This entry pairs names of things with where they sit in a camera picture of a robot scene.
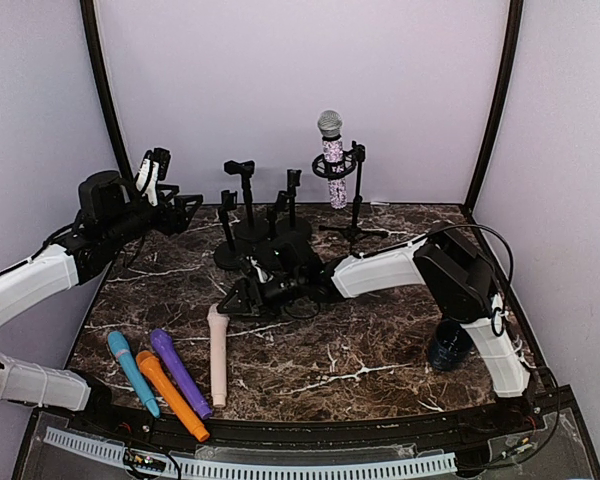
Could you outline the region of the pink microphone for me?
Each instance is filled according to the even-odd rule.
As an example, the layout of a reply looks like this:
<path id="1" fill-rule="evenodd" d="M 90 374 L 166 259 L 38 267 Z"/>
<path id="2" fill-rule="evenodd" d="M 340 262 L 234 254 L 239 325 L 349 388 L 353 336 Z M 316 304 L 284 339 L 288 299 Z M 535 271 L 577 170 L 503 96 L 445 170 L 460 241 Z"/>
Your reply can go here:
<path id="1" fill-rule="evenodd" d="M 229 318 L 212 304 L 207 314 L 210 334 L 210 384 L 213 407 L 223 409 L 227 402 L 226 334 Z"/>

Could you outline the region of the black stand of pink microphone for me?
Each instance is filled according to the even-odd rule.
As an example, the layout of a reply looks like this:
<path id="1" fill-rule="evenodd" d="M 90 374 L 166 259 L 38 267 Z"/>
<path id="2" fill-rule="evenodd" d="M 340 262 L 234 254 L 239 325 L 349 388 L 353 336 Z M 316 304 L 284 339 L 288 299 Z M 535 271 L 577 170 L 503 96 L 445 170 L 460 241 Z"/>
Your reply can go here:
<path id="1" fill-rule="evenodd" d="M 221 202 L 217 209 L 217 214 L 225 235 L 225 240 L 214 250 L 213 260 L 217 267 L 226 271 L 235 271 L 239 269 L 238 257 L 241 254 L 241 251 L 236 244 L 229 221 L 229 212 L 237 208 L 236 201 L 236 191 L 221 191 Z"/>

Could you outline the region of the black stand of blue microphone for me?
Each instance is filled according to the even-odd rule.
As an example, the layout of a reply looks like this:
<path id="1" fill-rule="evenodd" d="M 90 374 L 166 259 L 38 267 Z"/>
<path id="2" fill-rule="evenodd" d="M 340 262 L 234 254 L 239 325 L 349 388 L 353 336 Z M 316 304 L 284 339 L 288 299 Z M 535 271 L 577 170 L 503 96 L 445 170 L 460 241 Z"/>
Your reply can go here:
<path id="1" fill-rule="evenodd" d="M 229 175 L 239 175 L 241 178 L 241 189 L 246 218 L 235 225 L 234 234 L 236 238 L 251 244 L 265 240 L 268 235 L 268 223 L 265 220 L 256 219 L 253 211 L 251 178 L 255 172 L 255 161 L 247 160 L 238 162 L 235 160 L 227 160 L 224 163 L 223 168 L 225 173 Z"/>

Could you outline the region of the purple microphone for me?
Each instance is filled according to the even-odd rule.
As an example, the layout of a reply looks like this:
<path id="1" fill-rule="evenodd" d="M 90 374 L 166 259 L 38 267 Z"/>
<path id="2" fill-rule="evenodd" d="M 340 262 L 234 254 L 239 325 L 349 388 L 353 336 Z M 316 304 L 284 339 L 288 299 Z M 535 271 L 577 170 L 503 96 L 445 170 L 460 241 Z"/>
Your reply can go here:
<path id="1" fill-rule="evenodd" d="M 176 352 L 172 337 L 163 329 L 154 329 L 150 342 L 195 413 L 202 420 L 210 418 L 212 409 Z"/>

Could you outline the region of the black stand of purple microphone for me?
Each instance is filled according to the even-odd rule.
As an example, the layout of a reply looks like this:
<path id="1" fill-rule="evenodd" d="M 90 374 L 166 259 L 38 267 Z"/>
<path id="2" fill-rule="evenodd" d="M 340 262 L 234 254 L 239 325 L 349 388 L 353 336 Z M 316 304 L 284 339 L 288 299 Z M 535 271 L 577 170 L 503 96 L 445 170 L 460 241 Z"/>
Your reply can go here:
<path id="1" fill-rule="evenodd" d="M 280 227 L 278 215 L 284 213 L 290 199 L 289 193 L 286 190 L 280 190 L 276 200 L 266 208 L 267 233 L 264 242 L 271 243 L 280 235 Z"/>

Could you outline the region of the black stand of orange microphone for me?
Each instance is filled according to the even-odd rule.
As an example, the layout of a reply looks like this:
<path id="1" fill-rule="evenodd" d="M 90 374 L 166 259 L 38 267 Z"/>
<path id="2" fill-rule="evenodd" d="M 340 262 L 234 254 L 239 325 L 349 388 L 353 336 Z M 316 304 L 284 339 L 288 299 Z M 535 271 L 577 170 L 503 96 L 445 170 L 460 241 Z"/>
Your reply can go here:
<path id="1" fill-rule="evenodd" d="M 278 212 L 283 212 L 288 208 L 288 216 L 276 222 L 276 233 L 278 235 L 295 232 L 302 235 L 306 240 L 312 236 L 312 227 L 310 223 L 301 218 L 296 213 L 297 188 L 300 186 L 302 171 L 300 169 L 287 170 L 287 187 L 284 191 L 278 192 L 275 208 Z"/>

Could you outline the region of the orange microphone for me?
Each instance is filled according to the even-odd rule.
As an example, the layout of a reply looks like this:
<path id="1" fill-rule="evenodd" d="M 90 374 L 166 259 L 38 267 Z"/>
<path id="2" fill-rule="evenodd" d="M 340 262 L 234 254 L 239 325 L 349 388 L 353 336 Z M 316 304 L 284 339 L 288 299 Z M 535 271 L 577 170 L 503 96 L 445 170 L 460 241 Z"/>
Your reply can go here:
<path id="1" fill-rule="evenodd" d="M 205 442 L 210 433 L 164 373 L 160 360 L 148 350 L 136 355 L 140 372 L 149 379 L 173 413 L 198 442 Z"/>

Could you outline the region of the blue microphone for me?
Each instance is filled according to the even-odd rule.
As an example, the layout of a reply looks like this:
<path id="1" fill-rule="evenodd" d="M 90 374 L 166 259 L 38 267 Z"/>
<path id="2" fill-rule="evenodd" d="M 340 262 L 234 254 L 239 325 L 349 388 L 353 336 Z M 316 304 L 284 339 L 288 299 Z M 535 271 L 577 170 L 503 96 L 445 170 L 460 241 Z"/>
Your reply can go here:
<path id="1" fill-rule="evenodd" d="M 143 374 L 140 372 L 124 335 L 119 331 L 112 331 L 107 336 L 107 343 L 112 355 L 121 366 L 141 404 L 154 418 L 159 418 L 161 410 L 158 402 Z"/>

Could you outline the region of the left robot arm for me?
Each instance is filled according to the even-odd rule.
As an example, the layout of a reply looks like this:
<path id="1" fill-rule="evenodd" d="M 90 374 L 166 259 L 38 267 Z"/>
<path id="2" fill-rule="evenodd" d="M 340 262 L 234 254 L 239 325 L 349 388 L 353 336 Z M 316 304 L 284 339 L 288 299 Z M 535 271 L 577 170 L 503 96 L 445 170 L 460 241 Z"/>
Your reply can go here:
<path id="1" fill-rule="evenodd" d="M 125 246 L 157 231 L 180 234 L 203 203 L 160 185 L 150 168 L 141 184 L 113 170 L 95 173 L 78 188 L 72 223 L 52 233 L 32 256 L 0 272 L 0 329 L 40 302 L 98 277 Z M 120 412 L 104 399 L 108 389 L 89 374 L 44 367 L 0 352 L 0 400 L 81 411 L 100 436 L 121 427 Z"/>

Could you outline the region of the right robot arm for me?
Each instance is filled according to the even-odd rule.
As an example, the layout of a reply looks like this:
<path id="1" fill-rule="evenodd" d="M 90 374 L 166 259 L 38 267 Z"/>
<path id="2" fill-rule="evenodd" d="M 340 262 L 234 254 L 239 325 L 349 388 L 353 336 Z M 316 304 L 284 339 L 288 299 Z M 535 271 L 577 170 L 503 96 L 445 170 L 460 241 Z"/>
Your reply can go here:
<path id="1" fill-rule="evenodd" d="M 438 222 L 409 241 L 370 253 L 323 261 L 302 235 L 282 234 L 262 252 L 239 261 L 243 275 L 217 306 L 244 318 L 276 316 L 300 299 L 333 304 L 376 291 L 422 285 L 444 319 L 471 339 L 491 376 L 497 398 L 490 413 L 501 434 L 529 416 L 524 398 L 533 366 L 508 333 L 506 303 L 511 283 L 496 279 L 491 260 L 465 235 L 464 224 Z"/>

